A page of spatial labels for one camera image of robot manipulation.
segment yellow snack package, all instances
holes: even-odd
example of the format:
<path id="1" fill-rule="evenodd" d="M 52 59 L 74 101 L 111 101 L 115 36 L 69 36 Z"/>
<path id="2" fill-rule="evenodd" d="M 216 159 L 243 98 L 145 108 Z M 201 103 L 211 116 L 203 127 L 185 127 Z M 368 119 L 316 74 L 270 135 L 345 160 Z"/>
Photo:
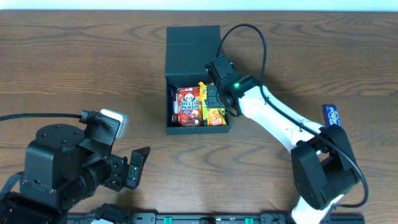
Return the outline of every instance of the yellow snack package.
<path id="1" fill-rule="evenodd" d="M 215 125 L 226 125 L 225 121 L 225 108 L 210 108 L 207 103 L 207 86 L 203 82 L 200 85 L 200 99 L 201 108 L 203 113 L 203 125 L 204 126 L 215 126 Z"/>

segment wooden surface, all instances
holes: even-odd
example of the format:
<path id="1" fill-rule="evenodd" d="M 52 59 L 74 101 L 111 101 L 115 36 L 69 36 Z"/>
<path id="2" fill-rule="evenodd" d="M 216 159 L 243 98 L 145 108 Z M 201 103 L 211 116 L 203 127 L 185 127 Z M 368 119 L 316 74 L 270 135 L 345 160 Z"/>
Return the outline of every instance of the wooden surface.
<path id="1" fill-rule="evenodd" d="M 367 223 L 397 223 L 398 14 L 360 12 L 0 11 L 0 113 L 112 110 L 130 116 L 113 153 L 152 151 L 139 188 L 104 187 L 79 203 L 159 212 L 257 213 L 291 210 L 299 197 L 289 153 L 247 118 L 228 134 L 165 135 L 167 26 L 257 25 L 268 45 L 265 84 L 281 101 L 323 123 L 338 106 L 370 199 Z M 261 41 L 250 29 L 224 45 L 243 74 L 258 76 Z M 42 126 L 75 119 L 17 119 L 0 125 L 0 184 L 24 169 L 25 149 Z M 362 199 L 361 185 L 346 203 Z"/>

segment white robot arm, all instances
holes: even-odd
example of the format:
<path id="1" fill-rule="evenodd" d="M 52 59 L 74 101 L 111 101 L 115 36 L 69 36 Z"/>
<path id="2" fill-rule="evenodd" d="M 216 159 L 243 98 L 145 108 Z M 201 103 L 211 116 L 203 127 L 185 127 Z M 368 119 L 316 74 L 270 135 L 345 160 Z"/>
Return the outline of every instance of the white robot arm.
<path id="1" fill-rule="evenodd" d="M 301 195 L 291 213 L 297 224 L 320 223 L 333 204 L 364 180 L 340 126 L 325 128 L 304 118 L 264 85 L 261 93 L 261 81 L 250 75 L 240 78 L 224 55 L 205 68 L 215 84 L 208 86 L 209 108 L 233 108 L 259 123 L 291 153 L 295 186 Z M 320 162 L 318 154 L 328 152 L 330 156 Z"/>
<path id="2" fill-rule="evenodd" d="M 320 133 L 321 124 L 310 121 L 307 118 L 296 113 L 288 106 L 280 102 L 267 87 L 263 86 L 264 93 L 278 108 L 283 110 L 290 117 L 300 121 L 306 127 Z M 259 123 L 263 128 L 270 132 L 285 148 L 290 152 L 297 145 L 299 141 L 308 141 L 314 136 L 302 129 L 291 121 L 286 119 L 270 105 L 264 104 L 264 98 L 261 95 L 260 88 L 255 86 L 244 93 L 244 96 L 239 99 L 239 106 L 243 115 L 253 119 Z M 330 204 L 336 203 L 343 195 L 337 196 Z M 330 204 L 323 210 L 316 210 L 312 208 L 302 197 L 300 197 L 297 206 L 292 211 L 292 218 L 297 224 L 318 224 L 330 209 Z"/>

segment open black box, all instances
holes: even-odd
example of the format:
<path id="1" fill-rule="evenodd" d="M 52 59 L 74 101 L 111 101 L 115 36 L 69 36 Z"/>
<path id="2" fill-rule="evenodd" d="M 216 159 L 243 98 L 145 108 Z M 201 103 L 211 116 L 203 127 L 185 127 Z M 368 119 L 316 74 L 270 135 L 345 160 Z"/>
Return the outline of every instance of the open black box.
<path id="1" fill-rule="evenodd" d="M 205 65 L 216 57 L 221 42 L 220 26 L 168 27 L 166 50 L 166 134 L 227 133 L 227 125 L 179 127 L 171 123 L 172 99 L 168 86 L 175 88 L 199 86 L 199 82 L 211 83 Z"/>

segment red snack box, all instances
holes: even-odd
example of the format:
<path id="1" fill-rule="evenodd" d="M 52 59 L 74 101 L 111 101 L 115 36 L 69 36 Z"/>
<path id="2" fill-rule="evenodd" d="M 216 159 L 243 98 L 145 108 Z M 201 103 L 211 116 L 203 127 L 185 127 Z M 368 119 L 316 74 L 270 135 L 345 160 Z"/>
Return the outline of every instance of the red snack box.
<path id="1" fill-rule="evenodd" d="M 178 122 L 181 126 L 201 126 L 203 123 L 199 87 L 179 88 Z"/>

